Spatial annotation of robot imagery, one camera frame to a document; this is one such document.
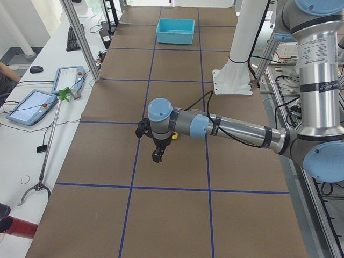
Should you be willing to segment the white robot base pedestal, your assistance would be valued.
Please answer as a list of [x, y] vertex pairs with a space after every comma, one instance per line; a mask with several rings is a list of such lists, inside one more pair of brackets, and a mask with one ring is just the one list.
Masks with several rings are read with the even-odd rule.
[[244, 0], [240, 9], [228, 62], [221, 70], [213, 70], [216, 95], [252, 95], [248, 60], [254, 49], [260, 24], [264, 22], [269, 1]]

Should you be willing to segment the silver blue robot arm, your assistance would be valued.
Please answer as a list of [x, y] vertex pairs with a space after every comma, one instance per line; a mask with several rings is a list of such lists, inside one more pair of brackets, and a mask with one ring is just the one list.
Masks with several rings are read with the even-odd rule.
[[298, 44], [302, 124], [296, 130], [270, 128], [174, 108], [157, 98], [148, 106], [152, 154], [160, 162], [173, 132], [193, 138], [207, 134], [245, 145], [269, 148], [297, 163], [313, 178], [343, 180], [343, 127], [340, 124], [337, 31], [343, 25], [343, 1], [279, 1], [276, 28]]

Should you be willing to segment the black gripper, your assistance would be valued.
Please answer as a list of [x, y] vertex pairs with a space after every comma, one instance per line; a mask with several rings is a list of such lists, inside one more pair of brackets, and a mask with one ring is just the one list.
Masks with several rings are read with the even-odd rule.
[[167, 146], [171, 144], [172, 138], [168, 137], [166, 139], [157, 139], [153, 138], [153, 142], [155, 143], [156, 147], [159, 149], [156, 149], [155, 151], [152, 152], [152, 160], [155, 163], [160, 163], [162, 161], [162, 156], [163, 156], [163, 150]]

